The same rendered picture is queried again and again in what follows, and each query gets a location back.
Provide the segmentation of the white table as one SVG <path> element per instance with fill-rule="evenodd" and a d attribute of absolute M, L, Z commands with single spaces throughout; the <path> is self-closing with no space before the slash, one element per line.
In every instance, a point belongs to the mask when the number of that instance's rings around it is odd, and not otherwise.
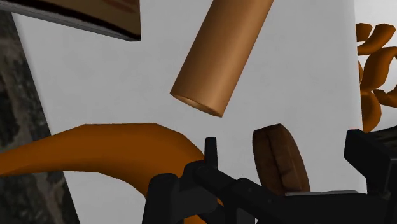
<path fill-rule="evenodd" d="M 253 131 L 293 135 L 317 192 L 364 192 L 343 156 L 361 127 L 353 0 L 274 0 L 225 114 L 176 100 L 170 89 L 211 0 L 141 0 L 142 40 L 127 42 L 15 15 L 52 133 L 83 123 L 155 122 L 199 148 L 218 140 L 219 168 L 257 181 Z"/>

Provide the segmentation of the orange curled strips figure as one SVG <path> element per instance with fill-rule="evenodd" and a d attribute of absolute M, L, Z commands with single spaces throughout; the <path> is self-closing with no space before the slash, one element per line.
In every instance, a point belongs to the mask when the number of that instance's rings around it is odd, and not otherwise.
<path fill-rule="evenodd" d="M 397 108 L 397 85 L 389 92 L 381 90 L 389 74 L 390 64 L 397 59 L 397 46 L 386 44 L 397 29 L 389 24 L 356 24 L 358 55 L 368 58 L 364 65 L 358 63 L 363 131 L 370 132 L 380 122 L 381 106 Z"/>

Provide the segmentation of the dark brown wooden disc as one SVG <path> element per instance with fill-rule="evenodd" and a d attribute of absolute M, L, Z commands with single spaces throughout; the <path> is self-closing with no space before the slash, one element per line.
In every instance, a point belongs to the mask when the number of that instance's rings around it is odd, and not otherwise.
<path fill-rule="evenodd" d="M 262 186 L 276 195 L 310 191 L 300 150 L 284 125 L 278 123 L 255 130 L 252 145 Z"/>

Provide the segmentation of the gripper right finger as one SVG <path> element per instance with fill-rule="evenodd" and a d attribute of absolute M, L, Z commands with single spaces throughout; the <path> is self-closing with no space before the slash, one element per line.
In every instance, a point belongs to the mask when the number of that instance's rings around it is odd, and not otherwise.
<path fill-rule="evenodd" d="M 348 130 L 344 158 L 366 178 L 367 191 L 397 195 L 397 126 L 374 132 Z"/>

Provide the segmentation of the tan brown cylinder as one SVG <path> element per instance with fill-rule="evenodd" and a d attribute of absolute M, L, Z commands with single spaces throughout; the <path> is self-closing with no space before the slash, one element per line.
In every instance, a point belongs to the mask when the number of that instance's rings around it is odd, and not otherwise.
<path fill-rule="evenodd" d="M 274 0 L 213 0 L 171 95 L 223 116 Z"/>

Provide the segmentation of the orange curved banana shape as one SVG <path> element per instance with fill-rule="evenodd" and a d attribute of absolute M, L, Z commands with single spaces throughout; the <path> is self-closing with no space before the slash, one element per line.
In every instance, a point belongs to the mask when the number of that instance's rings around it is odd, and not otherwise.
<path fill-rule="evenodd" d="M 159 124 L 86 124 L 0 153 L 0 176 L 99 172 L 146 195 L 152 177 L 180 177 L 186 164 L 203 158 L 187 137 Z"/>

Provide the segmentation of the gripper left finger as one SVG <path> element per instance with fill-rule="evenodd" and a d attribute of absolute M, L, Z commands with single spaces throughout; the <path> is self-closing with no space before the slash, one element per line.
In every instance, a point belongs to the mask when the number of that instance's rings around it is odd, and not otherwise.
<path fill-rule="evenodd" d="M 198 216 L 205 224 L 281 224 L 272 209 L 275 195 L 218 169 L 217 140 L 205 139 L 204 159 L 187 164 L 183 175 L 150 180 L 142 224 L 185 224 Z"/>

